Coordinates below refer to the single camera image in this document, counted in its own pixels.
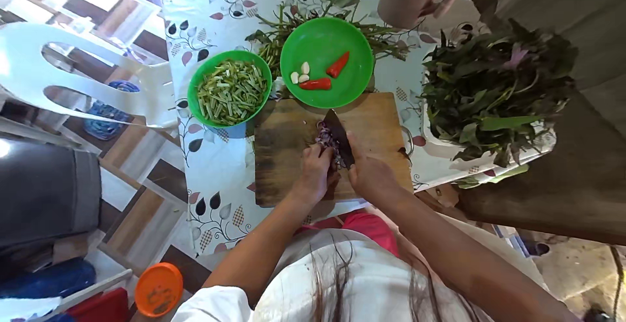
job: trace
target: green basket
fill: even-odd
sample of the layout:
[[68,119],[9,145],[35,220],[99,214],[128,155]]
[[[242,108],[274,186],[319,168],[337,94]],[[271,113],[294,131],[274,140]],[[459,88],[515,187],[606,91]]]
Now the green basket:
[[191,82],[189,83],[189,90],[187,92],[187,102],[189,103],[189,110],[191,110],[193,116],[196,119],[200,120],[200,122],[203,123],[204,125],[211,126],[213,128],[229,128],[235,125],[217,124],[205,118],[204,116],[202,116],[202,113],[200,112],[200,105],[198,103],[198,85],[204,81],[203,77],[205,75],[212,74],[213,71],[215,71],[216,66],[218,66],[222,61],[228,60],[228,59],[231,59],[234,61],[246,61],[246,62],[253,63],[257,68],[261,69],[263,78],[267,81],[267,89],[265,90],[263,102],[259,106],[259,109],[257,109],[254,112],[254,114],[250,115],[246,120],[243,120],[241,123],[238,123],[235,125],[243,124],[246,121],[254,118],[254,116],[257,115],[259,111],[261,111],[261,109],[267,102],[267,98],[269,98],[270,92],[272,90],[272,72],[270,71],[270,67],[263,60],[263,58],[258,56],[257,54],[250,53],[248,51],[227,51],[224,53],[217,54],[213,58],[205,61],[199,67],[198,71],[195,72],[195,74],[192,77]]

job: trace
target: green bowl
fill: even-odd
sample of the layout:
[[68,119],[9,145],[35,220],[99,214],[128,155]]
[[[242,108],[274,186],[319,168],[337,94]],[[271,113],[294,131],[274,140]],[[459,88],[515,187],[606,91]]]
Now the green bowl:
[[[289,76],[301,73],[309,62],[312,80],[330,78],[326,69],[341,55],[350,52],[348,63],[331,89],[307,91],[293,84]],[[316,108],[339,108],[356,100],[372,78],[374,56],[365,36],[351,23],[335,17],[320,17],[293,30],[280,54],[280,73],[289,91],[298,100]]]
[[198,85],[203,82],[203,77],[205,75],[212,74],[213,71],[215,71],[216,66],[218,66],[222,61],[228,59],[253,63],[257,68],[261,69],[263,78],[265,78],[265,80],[267,81],[267,90],[265,91],[265,95],[263,96],[263,102],[259,106],[259,109],[257,109],[257,111],[255,111],[254,114],[250,115],[246,120],[243,120],[241,123],[235,125],[245,123],[246,121],[254,118],[254,116],[259,113],[261,108],[263,108],[263,106],[267,102],[267,98],[269,98],[270,91],[272,90],[272,72],[270,71],[270,67],[263,60],[263,58],[258,56],[257,54],[250,53],[248,51],[227,51],[217,54],[211,59],[205,61],[199,67],[198,71],[193,74],[192,81],[189,83],[187,102],[189,103],[189,110],[192,111],[193,116],[195,116],[196,119],[200,120],[200,122],[204,125],[208,125],[213,128],[229,128],[235,125],[217,124],[202,116],[202,113],[200,112],[200,105],[198,104]]

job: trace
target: white shirt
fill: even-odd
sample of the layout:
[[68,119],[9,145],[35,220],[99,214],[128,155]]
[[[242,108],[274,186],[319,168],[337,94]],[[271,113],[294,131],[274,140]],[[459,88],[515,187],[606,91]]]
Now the white shirt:
[[[310,243],[311,247],[321,247],[313,249],[312,253],[308,245],[303,248],[295,244],[299,251],[287,249],[278,263],[275,278],[263,292],[255,310],[250,309],[246,294],[240,288],[214,286],[200,289],[184,302],[172,322],[310,321],[315,307],[314,264],[324,293],[322,320],[331,320],[337,296],[335,272],[342,263],[337,252],[346,261],[352,254],[348,284],[343,293],[343,321],[412,321],[409,290],[413,270],[407,263],[351,230],[319,230],[312,236],[309,233],[309,237],[302,241]],[[295,260],[284,262],[289,255]],[[435,321],[428,280],[417,271],[414,274],[414,297],[421,301],[418,319],[420,322]],[[480,309],[470,306],[442,284],[434,283],[434,289],[443,321],[473,321],[470,317],[470,314],[473,316],[472,310],[478,313],[479,319],[489,320]]]

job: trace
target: floral tablecloth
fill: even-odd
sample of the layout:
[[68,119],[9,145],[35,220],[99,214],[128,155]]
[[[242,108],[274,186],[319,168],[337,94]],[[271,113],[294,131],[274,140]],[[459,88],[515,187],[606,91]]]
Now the floral tablecloth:
[[[360,0],[356,17],[364,23],[383,22],[376,14],[379,0]],[[170,67],[175,86],[175,97],[180,115],[180,138],[185,157],[185,176],[188,189],[188,221],[193,246],[197,254],[213,254],[229,249],[244,238],[271,211],[255,204],[254,132],[245,125],[226,129],[203,126],[193,118],[186,101],[187,87],[193,73],[207,57],[232,49],[256,52],[258,47],[245,38],[257,29],[266,30],[255,14],[273,18],[280,4],[303,14],[316,10],[322,14],[324,0],[163,0]],[[450,21],[451,12],[446,17]],[[466,24],[459,18],[458,24]],[[478,24],[473,22],[474,29]],[[451,161],[456,151],[427,143],[422,136],[421,81],[424,69],[421,62],[434,47],[434,34],[405,32],[395,39],[411,47],[406,62],[385,57],[374,68],[374,92],[393,92],[401,124],[410,130],[411,177],[414,190],[451,182],[474,175],[484,182],[506,172],[507,168],[491,162]],[[544,150],[552,149],[553,142]],[[536,151],[521,155],[526,163],[539,157]],[[366,206],[363,200],[334,204],[326,215],[338,215]],[[308,221],[318,218],[309,217]]]

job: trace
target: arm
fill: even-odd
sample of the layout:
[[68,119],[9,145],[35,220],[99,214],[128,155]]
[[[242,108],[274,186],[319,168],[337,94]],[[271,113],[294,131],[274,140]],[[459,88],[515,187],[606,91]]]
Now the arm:
[[203,287],[240,287],[248,304],[256,305],[293,233],[338,175],[327,178],[332,149],[321,153],[320,145],[315,144],[303,151],[303,157],[302,176],[286,198],[224,257]]
[[400,187],[391,168],[348,139],[356,164],[354,190],[379,208],[424,255],[437,274],[495,321],[579,321],[565,305],[504,259],[446,222]]

